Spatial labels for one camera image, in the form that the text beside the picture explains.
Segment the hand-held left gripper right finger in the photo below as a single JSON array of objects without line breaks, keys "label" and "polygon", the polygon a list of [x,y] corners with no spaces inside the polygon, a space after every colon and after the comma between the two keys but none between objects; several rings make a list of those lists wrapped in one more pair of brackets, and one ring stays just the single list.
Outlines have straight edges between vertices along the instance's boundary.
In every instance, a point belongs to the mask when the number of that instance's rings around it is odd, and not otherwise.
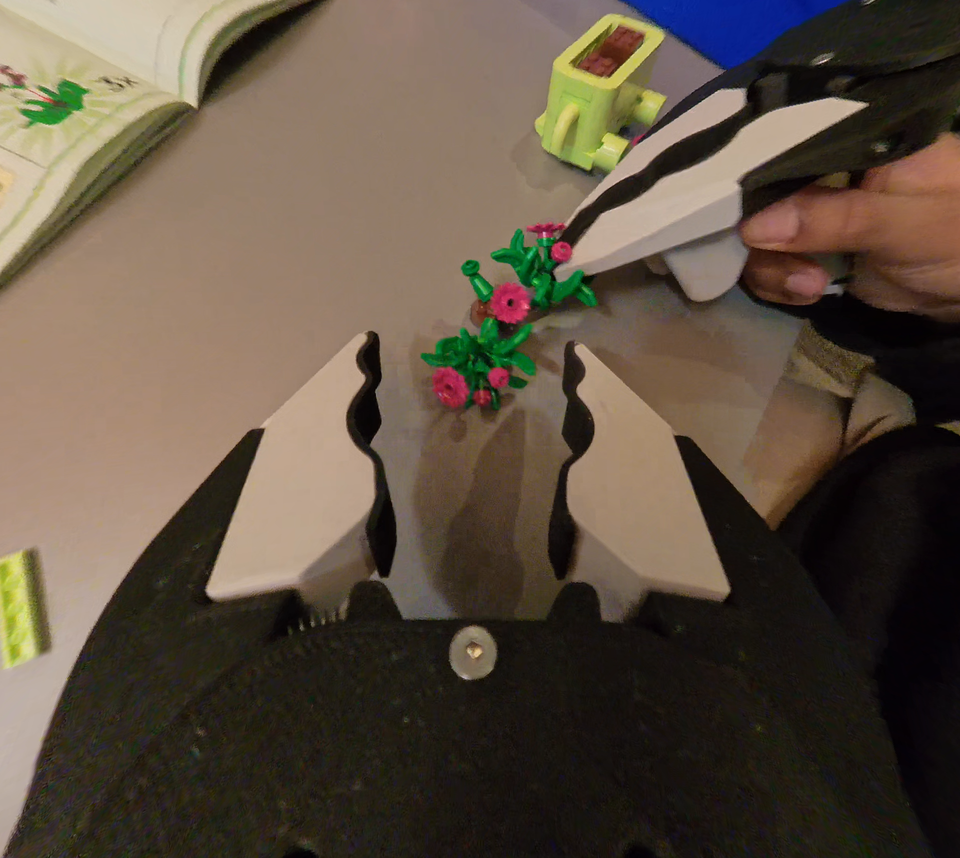
[{"label": "hand-held left gripper right finger", "polygon": [[563,353],[566,400],[547,548],[558,580],[590,587],[601,619],[652,593],[713,603],[731,584],[671,426],[586,345]]}]

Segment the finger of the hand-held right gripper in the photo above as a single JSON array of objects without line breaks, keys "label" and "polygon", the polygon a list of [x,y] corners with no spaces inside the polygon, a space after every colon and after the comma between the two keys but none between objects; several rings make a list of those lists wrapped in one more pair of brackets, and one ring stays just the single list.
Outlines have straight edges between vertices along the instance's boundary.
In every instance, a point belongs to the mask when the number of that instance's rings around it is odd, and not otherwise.
[{"label": "finger of the hand-held right gripper", "polygon": [[736,232],[742,213],[739,180],[865,106],[821,98],[757,117],[742,112],[739,129],[714,154],[602,215],[572,246],[572,258],[558,278],[574,272],[595,276],[660,255],[690,300],[719,298],[737,285],[746,259]]},{"label": "finger of the hand-held right gripper", "polygon": [[737,132],[742,112],[749,109],[747,87],[721,87],[684,110],[674,108],[584,201],[565,232],[586,233],[602,215],[639,200],[660,179],[714,154]]}]

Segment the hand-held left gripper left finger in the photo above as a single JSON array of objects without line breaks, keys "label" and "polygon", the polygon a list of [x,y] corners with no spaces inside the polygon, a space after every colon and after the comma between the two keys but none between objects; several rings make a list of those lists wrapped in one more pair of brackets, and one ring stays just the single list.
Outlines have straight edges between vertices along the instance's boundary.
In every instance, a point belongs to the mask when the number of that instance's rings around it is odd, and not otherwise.
[{"label": "hand-held left gripper left finger", "polygon": [[261,426],[206,585],[214,601],[294,590],[341,607],[390,575],[397,521],[374,438],[381,425],[378,335],[353,337]]}]

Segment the green leafy toy brick plant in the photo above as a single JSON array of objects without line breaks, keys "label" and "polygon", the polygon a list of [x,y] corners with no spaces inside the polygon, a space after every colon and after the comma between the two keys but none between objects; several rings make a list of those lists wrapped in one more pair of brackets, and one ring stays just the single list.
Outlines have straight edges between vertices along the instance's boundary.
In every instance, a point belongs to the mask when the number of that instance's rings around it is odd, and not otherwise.
[{"label": "green leafy toy brick plant", "polygon": [[566,224],[560,222],[517,228],[509,244],[489,255],[493,262],[512,270],[517,287],[526,291],[527,312],[547,312],[569,301],[586,308],[598,305],[591,276],[574,272],[564,280],[558,277],[572,258],[572,246],[564,239],[566,230]]},{"label": "green leafy toy brick plant", "polygon": [[431,388],[450,410],[472,408],[498,411],[504,396],[526,388],[537,373],[523,346],[531,323],[507,325],[487,318],[478,331],[465,327],[438,340],[420,355],[431,370]]}]

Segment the person's right forearm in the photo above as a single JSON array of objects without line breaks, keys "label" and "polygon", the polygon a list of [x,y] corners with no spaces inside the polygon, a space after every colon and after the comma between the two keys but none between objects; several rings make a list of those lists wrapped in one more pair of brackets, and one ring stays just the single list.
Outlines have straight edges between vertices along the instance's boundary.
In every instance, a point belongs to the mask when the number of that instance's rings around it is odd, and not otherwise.
[{"label": "person's right forearm", "polygon": [[959,420],[959,324],[875,308],[850,295],[830,296],[805,313],[837,348],[872,361],[881,379],[905,393],[919,422]]}]

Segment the person's right hand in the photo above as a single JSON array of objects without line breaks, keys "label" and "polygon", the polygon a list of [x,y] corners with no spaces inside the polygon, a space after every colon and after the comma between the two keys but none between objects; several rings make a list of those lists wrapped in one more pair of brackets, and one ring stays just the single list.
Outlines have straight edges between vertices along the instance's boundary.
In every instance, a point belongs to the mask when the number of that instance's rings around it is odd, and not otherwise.
[{"label": "person's right hand", "polygon": [[743,221],[741,283],[769,302],[810,305],[831,278],[819,258],[851,261],[846,291],[887,311],[959,319],[959,139],[871,169],[856,188],[812,185]]}]

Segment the lime green toy brick pot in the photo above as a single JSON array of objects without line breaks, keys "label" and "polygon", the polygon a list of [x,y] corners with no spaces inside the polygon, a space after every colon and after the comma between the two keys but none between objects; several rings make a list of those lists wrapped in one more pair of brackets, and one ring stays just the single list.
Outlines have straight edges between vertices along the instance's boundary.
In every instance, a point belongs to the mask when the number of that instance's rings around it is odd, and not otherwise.
[{"label": "lime green toy brick pot", "polygon": [[647,132],[666,97],[650,88],[659,26],[609,13],[553,61],[545,111],[534,121],[543,150],[587,172],[611,172]]}]

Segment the person's beige trousers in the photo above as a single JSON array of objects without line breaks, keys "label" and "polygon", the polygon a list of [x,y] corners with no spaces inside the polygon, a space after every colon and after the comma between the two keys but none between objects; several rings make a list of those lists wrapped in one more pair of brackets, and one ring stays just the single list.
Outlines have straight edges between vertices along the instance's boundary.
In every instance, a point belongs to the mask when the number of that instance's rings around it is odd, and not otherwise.
[{"label": "person's beige trousers", "polygon": [[750,504],[769,526],[858,447],[915,423],[909,396],[876,370],[811,324],[800,329],[743,461]]}]

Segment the lime green flat brick strip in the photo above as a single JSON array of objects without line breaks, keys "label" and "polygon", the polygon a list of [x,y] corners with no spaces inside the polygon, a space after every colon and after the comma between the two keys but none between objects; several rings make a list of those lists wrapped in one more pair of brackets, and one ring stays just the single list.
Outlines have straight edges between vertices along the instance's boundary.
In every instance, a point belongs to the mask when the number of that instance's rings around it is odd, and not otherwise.
[{"label": "lime green flat brick strip", "polygon": [[1,666],[13,669],[46,654],[51,632],[37,548],[1,558]]}]

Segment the open instruction booklet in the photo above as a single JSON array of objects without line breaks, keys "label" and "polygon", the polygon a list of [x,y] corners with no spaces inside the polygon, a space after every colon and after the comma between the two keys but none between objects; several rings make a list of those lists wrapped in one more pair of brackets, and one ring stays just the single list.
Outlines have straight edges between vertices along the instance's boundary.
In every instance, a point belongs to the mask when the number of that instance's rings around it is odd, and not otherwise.
[{"label": "open instruction booklet", "polygon": [[315,0],[1,0],[7,285],[201,105],[261,23]]}]

